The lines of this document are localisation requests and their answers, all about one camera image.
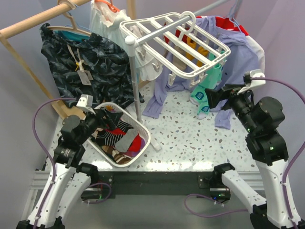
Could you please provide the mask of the black striped sock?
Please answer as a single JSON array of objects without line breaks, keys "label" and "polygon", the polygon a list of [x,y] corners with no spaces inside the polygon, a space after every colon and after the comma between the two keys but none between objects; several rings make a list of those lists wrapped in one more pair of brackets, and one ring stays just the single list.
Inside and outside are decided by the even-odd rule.
[{"label": "black striped sock", "polygon": [[115,143],[117,143],[129,129],[133,129],[133,126],[120,120],[117,128],[113,130],[103,129],[97,131],[95,143],[99,146],[115,146]]}]

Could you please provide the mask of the white plastic sock hanger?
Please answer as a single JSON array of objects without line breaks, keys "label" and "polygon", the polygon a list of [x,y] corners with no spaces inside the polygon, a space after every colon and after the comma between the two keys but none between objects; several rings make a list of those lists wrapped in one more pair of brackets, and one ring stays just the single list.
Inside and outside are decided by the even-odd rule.
[{"label": "white plastic sock hanger", "polygon": [[[124,34],[126,34],[127,36],[130,35],[131,33],[133,33],[131,30],[128,29],[129,26],[137,26],[139,28],[140,31],[143,31],[146,34],[150,33],[151,31],[146,27],[146,24],[151,25],[155,28],[158,29],[158,27],[161,27],[162,25],[158,22],[159,20],[166,20],[167,23],[173,22],[173,20],[171,19],[172,16],[175,16],[177,18],[180,18],[179,13],[176,12],[171,12],[171,13],[167,13],[167,14],[163,14],[163,15],[159,15],[159,16],[155,16],[155,17],[151,17],[151,18],[147,18],[147,19],[139,19],[139,20],[131,20],[131,21],[123,21],[120,23],[120,30],[121,32],[123,32]],[[213,60],[209,60],[208,58],[206,58],[205,56],[203,56],[202,54],[199,53],[200,56],[202,56],[204,59],[206,58],[208,61],[211,61],[213,66],[216,65],[217,63],[220,63],[221,61],[223,61],[224,59],[226,59],[230,54],[231,54],[231,50],[228,46],[226,46],[225,44],[223,44],[222,42],[220,42],[217,39],[217,43],[209,40],[208,38],[205,37],[205,35],[201,34],[200,32],[198,32],[197,30],[193,30],[191,33],[185,35],[186,37],[190,38],[192,41],[196,42],[200,47],[203,47],[205,50],[207,50],[209,53],[213,54],[215,56],[215,58]],[[192,48],[191,46],[189,46],[188,44],[186,44],[185,42],[183,42],[188,48],[191,48],[192,50],[196,51],[196,49]],[[201,62],[203,65],[201,67],[197,66],[196,64],[194,64],[192,61],[190,61],[189,59],[187,59],[189,62],[191,62],[194,66],[198,67],[198,68],[202,68],[205,67],[205,63],[201,62],[200,60],[198,60],[199,62]],[[211,67],[208,67],[206,71],[204,71],[203,73],[199,74],[198,76],[194,77],[193,79],[189,79],[191,80],[191,85],[197,85],[198,83],[200,83],[205,77],[206,77],[206,72],[210,69]],[[173,84],[175,78],[178,75],[173,75],[173,72],[171,74],[169,74],[168,77],[168,84]]]}]

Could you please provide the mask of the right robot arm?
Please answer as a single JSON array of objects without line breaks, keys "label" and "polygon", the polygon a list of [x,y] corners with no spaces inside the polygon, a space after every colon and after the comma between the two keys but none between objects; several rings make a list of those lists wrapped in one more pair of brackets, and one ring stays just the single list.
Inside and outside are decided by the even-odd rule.
[{"label": "right robot arm", "polygon": [[284,121],[282,104],[272,97],[253,102],[253,92],[239,92],[241,85],[227,84],[220,90],[207,89],[209,106],[225,100],[223,109],[232,109],[247,131],[246,146],[262,177],[265,197],[260,196],[230,163],[217,165],[209,180],[210,187],[227,187],[245,205],[255,229],[303,229],[289,187],[288,150],[277,127]]}]

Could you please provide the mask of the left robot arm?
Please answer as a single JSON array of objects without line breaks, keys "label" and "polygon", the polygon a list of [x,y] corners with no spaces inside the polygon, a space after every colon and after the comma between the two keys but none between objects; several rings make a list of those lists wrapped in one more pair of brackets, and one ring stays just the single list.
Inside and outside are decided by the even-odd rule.
[{"label": "left robot arm", "polygon": [[93,110],[81,120],[76,115],[63,120],[61,136],[51,158],[52,170],[43,192],[19,229],[63,229],[64,220],[87,187],[98,184],[96,166],[81,162],[83,144],[97,128],[115,129],[123,112]]}]

